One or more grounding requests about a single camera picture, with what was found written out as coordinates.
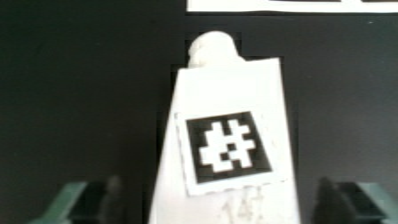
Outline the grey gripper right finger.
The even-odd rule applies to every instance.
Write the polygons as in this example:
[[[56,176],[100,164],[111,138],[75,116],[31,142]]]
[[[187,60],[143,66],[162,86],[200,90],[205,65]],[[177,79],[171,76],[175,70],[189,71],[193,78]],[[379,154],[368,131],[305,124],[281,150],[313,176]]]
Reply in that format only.
[[[379,183],[321,179],[313,224],[398,224],[398,201]]]

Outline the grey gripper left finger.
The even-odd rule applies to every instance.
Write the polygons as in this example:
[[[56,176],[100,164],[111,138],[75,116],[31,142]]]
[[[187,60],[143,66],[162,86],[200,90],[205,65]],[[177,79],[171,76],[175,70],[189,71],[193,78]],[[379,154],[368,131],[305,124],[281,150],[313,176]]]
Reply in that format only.
[[[127,224],[122,178],[70,182],[34,224]]]

